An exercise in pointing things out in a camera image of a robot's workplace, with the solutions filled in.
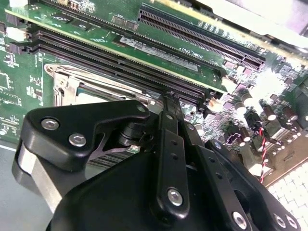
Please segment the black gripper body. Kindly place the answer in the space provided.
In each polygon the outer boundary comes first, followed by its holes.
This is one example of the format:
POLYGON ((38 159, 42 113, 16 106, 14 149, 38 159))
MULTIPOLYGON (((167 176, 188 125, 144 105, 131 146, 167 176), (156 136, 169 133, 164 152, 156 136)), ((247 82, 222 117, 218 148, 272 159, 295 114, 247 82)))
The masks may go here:
POLYGON ((209 186, 186 168, 190 211, 171 221, 158 217, 154 201, 154 157, 139 154, 73 188, 59 203, 50 231, 229 231, 209 186))

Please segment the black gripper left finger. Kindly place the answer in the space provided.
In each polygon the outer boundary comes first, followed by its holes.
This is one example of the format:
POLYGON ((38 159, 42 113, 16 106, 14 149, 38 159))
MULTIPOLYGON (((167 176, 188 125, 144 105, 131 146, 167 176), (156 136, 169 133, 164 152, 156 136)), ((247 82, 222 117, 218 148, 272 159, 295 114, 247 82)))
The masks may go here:
POLYGON ((154 157, 154 201, 160 218, 184 219, 190 210, 184 140, 175 95, 162 94, 158 111, 136 100, 29 112, 20 141, 20 167, 55 212, 76 186, 130 157, 154 157))

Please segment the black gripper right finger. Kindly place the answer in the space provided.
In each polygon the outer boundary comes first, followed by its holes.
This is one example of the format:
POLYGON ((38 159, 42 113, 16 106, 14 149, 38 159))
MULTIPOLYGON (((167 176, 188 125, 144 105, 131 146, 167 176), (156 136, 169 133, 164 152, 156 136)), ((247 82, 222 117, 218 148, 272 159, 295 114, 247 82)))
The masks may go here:
POLYGON ((217 140, 203 143, 184 121, 179 97, 175 112, 186 161, 196 167, 195 185, 203 219, 211 231, 299 231, 295 217, 217 140))

